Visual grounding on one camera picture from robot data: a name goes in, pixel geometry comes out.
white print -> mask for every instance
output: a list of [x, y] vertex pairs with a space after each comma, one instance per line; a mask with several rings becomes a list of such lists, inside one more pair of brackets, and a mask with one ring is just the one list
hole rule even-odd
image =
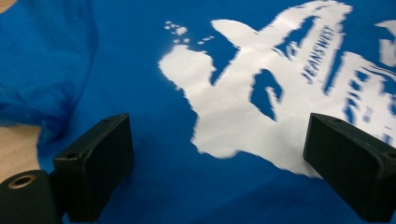
[[204, 38], [204, 39], [202, 39], [202, 40], [204, 40], [204, 41], [209, 41], [209, 40], [211, 40], [211, 39], [213, 39], [213, 38], [215, 38], [215, 37], [212, 35], [212, 36], [207, 37], [207, 38]]
[[[388, 111], [385, 117], [379, 117], [384, 116], [381, 106], [389, 105], [390, 97], [380, 94], [381, 81], [394, 76], [391, 72], [359, 55], [346, 53], [331, 91], [328, 94], [323, 91], [324, 80], [329, 78], [343, 41], [341, 22], [351, 9], [336, 1], [313, 1], [282, 11], [260, 31], [239, 21], [212, 21], [213, 28], [238, 49], [213, 85], [209, 79], [216, 68], [204, 51], [176, 45], [164, 55], [159, 61], [163, 74], [184, 91], [198, 115], [191, 139], [198, 150], [217, 158], [230, 158], [238, 151], [246, 151], [296, 174], [318, 176], [302, 157], [309, 114], [347, 119], [349, 95], [361, 97], [352, 99], [361, 109], [350, 108], [358, 127], [367, 130], [375, 126], [370, 133], [394, 137], [396, 127], [388, 125], [388, 131], [384, 131], [384, 125], [394, 124], [395, 118]], [[276, 48], [312, 16], [315, 17], [313, 26], [300, 47], [290, 42], [286, 54]], [[264, 116], [249, 101], [254, 78], [263, 70], [273, 75], [281, 89], [279, 93], [275, 86], [265, 87], [275, 120]], [[356, 71], [362, 71], [370, 81], [359, 82]], [[353, 80], [363, 91], [354, 92], [356, 88], [350, 83]], [[368, 117], [372, 120], [370, 128], [366, 128], [367, 122], [363, 121]]]
[[393, 40], [381, 39], [380, 43], [380, 57], [381, 63], [394, 67], [396, 66], [396, 21], [383, 21], [376, 26], [387, 28], [393, 34]]
[[179, 27], [176, 29], [176, 33], [178, 35], [184, 35], [187, 33], [187, 28], [186, 27]]

